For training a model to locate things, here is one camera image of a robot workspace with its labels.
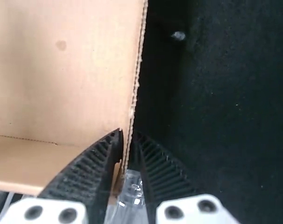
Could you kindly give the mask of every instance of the corrugated cardboard edge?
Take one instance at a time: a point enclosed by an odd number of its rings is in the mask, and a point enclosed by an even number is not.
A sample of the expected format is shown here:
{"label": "corrugated cardboard edge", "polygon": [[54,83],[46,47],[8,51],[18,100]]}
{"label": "corrugated cardboard edge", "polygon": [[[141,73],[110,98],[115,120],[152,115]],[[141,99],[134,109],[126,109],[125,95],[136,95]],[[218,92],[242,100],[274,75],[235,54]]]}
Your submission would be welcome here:
{"label": "corrugated cardboard edge", "polygon": [[129,160],[129,152],[130,152],[130,144],[132,140],[132,133],[133,133],[133,124],[134,124],[134,114],[135,114],[135,107],[137,102],[137,90],[139,87],[139,74],[141,70],[141,62],[142,62],[142,48],[143,48],[143,41],[146,31],[146,18],[147,18],[147,10],[148,10],[148,0],[144,0],[143,12],[141,17],[141,26],[140,26],[140,40],[139,40],[139,49],[138,55],[136,60],[136,69],[135,69],[135,80],[134,80],[134,88],[132,94],[132,102],[131,102],[131,118],[129,123],[129,131],[128,131],[128,141],[125,148],[125,153],[123,155],[123,165],[122,165],[122,173],[124,174],[128,167],[128,160]]}

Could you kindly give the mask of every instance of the screw hole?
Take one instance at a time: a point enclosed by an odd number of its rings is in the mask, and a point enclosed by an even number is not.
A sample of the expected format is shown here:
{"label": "screw hole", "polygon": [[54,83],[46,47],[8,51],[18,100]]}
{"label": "screw hole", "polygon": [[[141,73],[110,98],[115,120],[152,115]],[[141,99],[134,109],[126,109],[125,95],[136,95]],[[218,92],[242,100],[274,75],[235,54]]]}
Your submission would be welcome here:
{"label": "screw hole", "polygon": [[179,219],[183,217],[182,210],[176,206],[170,206],[166,208],[164,213],[168,219]]}
{"label": "screw hole", "polygon": [[59,214],[58,220],[60,223],[68,224],[72,223],[77,217],[77,212],[75,209],[65,209]]}
{"label": "screw hole", "polygon": [[43,208],[40,205],[30,207],[25,212],[25,219],[27,220],[34,220],[38,218],[42,214]]}
{"label": "screw hole", "polygon": [[208,200],[203,200],[198,203],[198,208],[202,212],[215,212],[216,211],[216,206],[213,202],[208,201]]}

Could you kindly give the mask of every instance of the dark background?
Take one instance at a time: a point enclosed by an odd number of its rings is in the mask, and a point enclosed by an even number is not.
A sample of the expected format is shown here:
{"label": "dark background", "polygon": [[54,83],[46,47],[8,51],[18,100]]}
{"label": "dark background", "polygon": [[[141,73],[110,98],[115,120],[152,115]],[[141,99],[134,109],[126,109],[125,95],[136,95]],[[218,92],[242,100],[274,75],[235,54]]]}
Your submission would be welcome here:
{"label": "dark background", "polygon": [[283,224],[283,0],[149,0],[142,58],[135,129],[241,223]]}

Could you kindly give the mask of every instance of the black rubber pad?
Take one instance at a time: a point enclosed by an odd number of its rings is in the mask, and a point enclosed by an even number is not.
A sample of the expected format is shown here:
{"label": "black rubber pad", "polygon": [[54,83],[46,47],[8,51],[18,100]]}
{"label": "black rubber pad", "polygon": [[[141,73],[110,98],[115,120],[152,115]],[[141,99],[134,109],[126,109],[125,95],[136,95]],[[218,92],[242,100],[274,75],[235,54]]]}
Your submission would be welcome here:
{"label": "black rubber pad", "polygon": [[163,201],[194,196],[199,190],[185,172],[184,165],[151,138],[134,133],[130,154],[139,161],[149,223],[155,223],[156,208]]}
{"label": "black rubber pad", "polygon": [[89,223],[102,224],[115,163],[123,153],[123,133],[115,130],[81,153],[39,195],[42,198],[82,202]]}

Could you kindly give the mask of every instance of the cardboard box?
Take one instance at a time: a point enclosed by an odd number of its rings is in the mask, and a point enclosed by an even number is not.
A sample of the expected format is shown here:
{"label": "cardboard box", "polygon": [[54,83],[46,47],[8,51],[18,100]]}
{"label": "cardboard box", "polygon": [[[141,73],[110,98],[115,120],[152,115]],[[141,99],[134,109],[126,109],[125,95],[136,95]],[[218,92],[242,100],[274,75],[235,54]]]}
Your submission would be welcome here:
{"label": "cardboard box", "polygon": [[146,9],[145,0],[0,0],[0,190],[38,194],[116,128],[127,150]]}

